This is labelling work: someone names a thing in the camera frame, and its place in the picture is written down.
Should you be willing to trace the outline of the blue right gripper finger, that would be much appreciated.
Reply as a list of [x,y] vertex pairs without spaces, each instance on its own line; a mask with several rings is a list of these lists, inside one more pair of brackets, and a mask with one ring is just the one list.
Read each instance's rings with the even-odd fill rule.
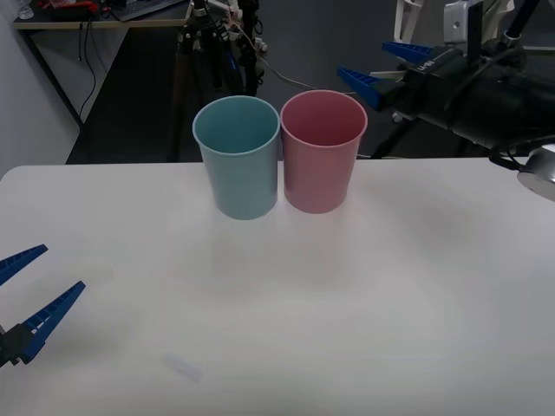
[[375,111],[393,107],[395,96],[403,86],[405,71],[378,71],[369,75],[339,67],[339,78]]
[[433,48],[400,42],[384,42],[382,50],[400,58],[411,69],[425,72],[435,65],[432,57]]

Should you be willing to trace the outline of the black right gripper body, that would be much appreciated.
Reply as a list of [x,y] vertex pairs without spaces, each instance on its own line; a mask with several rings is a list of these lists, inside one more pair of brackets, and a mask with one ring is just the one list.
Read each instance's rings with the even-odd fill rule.
[[402,86],[395,93],[394,110],[410,120],[422,119],[449,128],[454,117],[454,93],[476,69],[477,64],[468,65],[461,50],[434,48],[402,78]]

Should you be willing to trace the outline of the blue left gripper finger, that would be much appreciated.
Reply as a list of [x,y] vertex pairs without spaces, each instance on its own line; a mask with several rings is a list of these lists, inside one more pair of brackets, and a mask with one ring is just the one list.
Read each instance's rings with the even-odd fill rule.
[[36,358],[85,288],[84,282],[76,283],[30,318],[9,330],[9,362],[12,365],[19,362],[29,364]]
[[4,285],[15,274],[44,254],[47,250],[48,248],[46,245],[40,244],[2,259],[0,261],[0,285]]

